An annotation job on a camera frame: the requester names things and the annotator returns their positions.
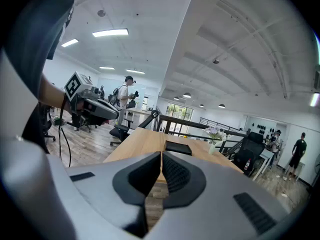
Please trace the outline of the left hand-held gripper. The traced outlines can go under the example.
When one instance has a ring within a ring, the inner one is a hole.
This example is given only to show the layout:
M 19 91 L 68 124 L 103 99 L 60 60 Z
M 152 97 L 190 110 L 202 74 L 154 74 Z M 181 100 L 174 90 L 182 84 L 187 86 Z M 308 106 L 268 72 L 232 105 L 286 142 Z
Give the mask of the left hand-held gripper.
M 77 114 L 84 108 L 92 116 L 105 120 L 115 120 L 118 110 L 108 102 L 99 99 L 99 89 L 95 87 L 88 76 L 75 72 L 64 86 L 72 113 Z

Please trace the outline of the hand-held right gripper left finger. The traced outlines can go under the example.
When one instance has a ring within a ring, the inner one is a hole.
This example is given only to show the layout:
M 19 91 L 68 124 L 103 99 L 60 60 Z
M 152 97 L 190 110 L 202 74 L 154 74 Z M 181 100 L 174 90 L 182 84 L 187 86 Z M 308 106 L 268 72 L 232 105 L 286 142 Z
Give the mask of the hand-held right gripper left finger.
M 103 218 L 143 238 L 148 233 L 145 200 L 160 175 L 159 151 L 113 162 L 71 167 L 71 181 Z

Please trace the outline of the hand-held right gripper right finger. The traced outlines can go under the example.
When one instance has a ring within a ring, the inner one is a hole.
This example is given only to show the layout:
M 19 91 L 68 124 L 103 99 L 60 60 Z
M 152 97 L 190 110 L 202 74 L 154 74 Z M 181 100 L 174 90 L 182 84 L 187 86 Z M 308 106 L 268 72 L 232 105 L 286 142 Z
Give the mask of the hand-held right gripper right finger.
M 288 216 L 264 188 L 233 168 L 165 151 L 169 195 L 152 240 L 278 240 Z

